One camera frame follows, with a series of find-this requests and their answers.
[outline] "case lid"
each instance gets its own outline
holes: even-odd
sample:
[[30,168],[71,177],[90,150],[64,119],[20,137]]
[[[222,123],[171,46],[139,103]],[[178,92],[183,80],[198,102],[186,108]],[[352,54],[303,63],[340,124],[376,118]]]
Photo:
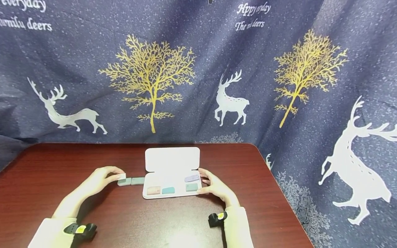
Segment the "case lid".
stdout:
[[149,148],[145,151],[146,171],[195,170],[200,166],[198,147]]

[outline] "white sleeve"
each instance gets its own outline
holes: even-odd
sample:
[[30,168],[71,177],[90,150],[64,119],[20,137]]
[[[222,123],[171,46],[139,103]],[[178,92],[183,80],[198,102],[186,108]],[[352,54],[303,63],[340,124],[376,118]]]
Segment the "white sleeve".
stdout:
[[76,223],[75,218],[44,219],[28,248],[70,248],[74,234],[64,229],[72,223]]
[[228,207],[226,213],[224,229],[227,248],[254,248],[245,208]]

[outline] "white case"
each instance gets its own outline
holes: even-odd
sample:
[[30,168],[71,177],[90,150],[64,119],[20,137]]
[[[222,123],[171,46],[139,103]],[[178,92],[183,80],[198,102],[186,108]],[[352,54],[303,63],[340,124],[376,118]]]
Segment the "white case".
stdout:
[[[198,147],[149,148],[145,151],[145,176],[142,196],[145,199],[194,196],[196,191],[186,192],[185,177],[198,175],[197,183],[201,188],[200,149]],[[149,187],[160,186],[160,194],[148,195]],[[164,188],[174,187],[175,193],[163,194]]]

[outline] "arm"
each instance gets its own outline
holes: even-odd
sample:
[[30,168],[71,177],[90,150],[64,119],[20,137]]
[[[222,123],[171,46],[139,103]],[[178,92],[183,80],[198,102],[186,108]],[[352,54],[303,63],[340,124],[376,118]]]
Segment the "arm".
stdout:
[[249,230],[247,213],[240,206],[239,200],[234,192],[227,187],[217,176],[205,169],[198,169],[201,177],[206,177],[203,182],[208,187],[201,188],[199,194],[212,193],[226,204],[227,218],[224,221],[226,244],[228,248],[253,248]]
[[76,223],[80,206],[90,196],[100,192],[119,175],[107,177],[109,173],[124,173],[113,166],[96,169],[79,187],[67,195],[59,204],[51,218],[41,223],[28,248],[70,248],[74,234],[64,233],[64,229]]

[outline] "eraser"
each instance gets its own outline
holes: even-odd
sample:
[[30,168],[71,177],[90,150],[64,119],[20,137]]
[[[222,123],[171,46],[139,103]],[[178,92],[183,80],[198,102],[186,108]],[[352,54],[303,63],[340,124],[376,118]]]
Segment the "eraser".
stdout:
[[189,177],[185,177],[185,183],[189,183],[189,182],[194,182],[200,180],[199,175],[193,175],[193,176],[189,176]]
[[148,196],[160,194],[160,186],[149,187],[147,191]]
[[174,187],[164,188],[162,193],[163,194],[174,194],[175,193],[175,188]]
[[145,183],[144,177],[133,177],[131,178],[131,185],[143,185]]
[[125,173],[119,174],[119,175],[120,175],[120,178],[119,178],[118,180],[123,180],[123,179],[126,179],[126,178],[127,178],[126,175],[125,175]]
[[186,184],[186,192],[197,191],[199,186],[196,183],[188,183]]
[[126,179],[121,179],[117,181],[117,185],[118,186],[127,186],[127,185],[131,185],[131,178],[128,177]]

